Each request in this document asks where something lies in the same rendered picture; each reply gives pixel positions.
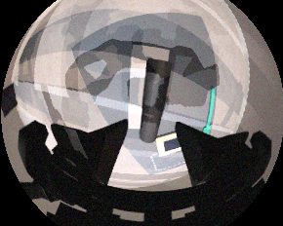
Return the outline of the tan tile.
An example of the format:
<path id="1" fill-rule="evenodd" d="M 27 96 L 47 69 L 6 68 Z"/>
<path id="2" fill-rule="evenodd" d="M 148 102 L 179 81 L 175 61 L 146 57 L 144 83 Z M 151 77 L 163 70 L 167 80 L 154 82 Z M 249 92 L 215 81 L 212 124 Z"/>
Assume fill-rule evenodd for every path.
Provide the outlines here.
<path id="1" fill-rule="evenodd" d="M 165 156 L 165 154 L 181 151 L 176 132 L 165 133 L 162 136 L 156 137 L 156 146 L 160 157 Z"/>

